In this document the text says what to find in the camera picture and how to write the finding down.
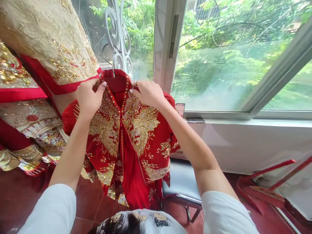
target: window sill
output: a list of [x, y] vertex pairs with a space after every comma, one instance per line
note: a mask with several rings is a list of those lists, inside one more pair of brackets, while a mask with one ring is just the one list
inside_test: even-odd
[[239, 124], [239, 125], [312, 128], [312, 121], [309, 121], [309, 120], [277, 120], [277, 119], [252, 119], [252, 120], [204, 119], [204, 120], [206, 124], [207, 123], [209, 124]]

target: woman's left hand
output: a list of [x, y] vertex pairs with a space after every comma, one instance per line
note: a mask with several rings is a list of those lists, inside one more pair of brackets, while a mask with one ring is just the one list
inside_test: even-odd
[[98, 79], [92, 79], [82, 82], [75, 92], [80, 108], [79, 116], [88, 121], [91, 121], [95, 112], [100, 108], [103, 93], [107, 86], [107, 83], [103, 82], [98, 86], [97, 91], [94, 92], [92, 88], [97, 81]]

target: red tile floor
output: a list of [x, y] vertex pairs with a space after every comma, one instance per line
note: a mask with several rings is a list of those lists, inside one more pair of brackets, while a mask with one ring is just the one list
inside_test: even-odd
[[[226, 173], [226, 176], [233, 186], [239, 175]], [[32, 189], [30, 179], [20, 170], [0, 171], [0, 188], [0, 233], [17, 233], [31, 213], [42, 191], [36, 193]], [[106, 218], [128, 209], [103, 196], [99, 181], [92, 184], [80, 177], [76, 195], [77, 214], [71, 233], [87, 233]], [[244, 201], [243, 204], [251, 211], [250, 215], [261, 234], [295, 233], [272, 206], [265, 206], [265, 215], [261, 216]], [[163, 207], [164, 211], [174, 217], [188, 233], [203, 232], [203, 213], [191, 224], [187, 221], [183, 206], [165, 202]], [[195, 209], [191, 208], [191, 215], [194, 212]], [[300, 231], [302, 234], [312, 233], [311, 230], [303, 227]]]

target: window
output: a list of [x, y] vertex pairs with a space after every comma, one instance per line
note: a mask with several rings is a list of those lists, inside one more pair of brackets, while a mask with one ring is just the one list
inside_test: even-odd
[[307, 63], [264, 110], [312, 110], [312, 61]]
[[124, 50], [114, 53], [110, 46], [106, 46], [104, 54], [107, 60], [113, 61], [114, 54], [118, 56], [116, 68], [122, 69], [122, 63], [126, 63], [128, 74], [132, 73], [133, 80], [153, 78], [153, 60], [154, 60], [154, 23], [155, 23], [155, 0], [99, 0], [99, 1], [81, 1], [72, 0], [72, 4], [84, 28], [84, 31], [90, 41], [91, 47], [102, 68], [111, 68], [104, 60], [102, 50], [108, 44], [108, 35], [105, 29], [107, 22], [109, 35], [113, 44], [117, 45], [119, 35], [118, 29], [113, 27], [116, 22], [112, 14], [105, 17], [107, 7], [113, 8], [113, 4], [118, 4], [118, 9], [123, 9], [122, 29], [119, 29], [124, 38]]
[[[311, 15], [305, 0], [188, 0], [171, 95], [187, 111], [243, 111]], [[311, 110], [309, 70], [311, 63], [265, 109]]]

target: red embroidered flower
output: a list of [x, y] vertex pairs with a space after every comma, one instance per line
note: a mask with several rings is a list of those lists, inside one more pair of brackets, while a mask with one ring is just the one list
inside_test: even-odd
[[37, 121], [39, 118], [38, 118], [37, 115], [28, 115], [28, 116], [26, 117], [26, 119], [27, 119], [28, 122], [35, 122], [35, 121]]

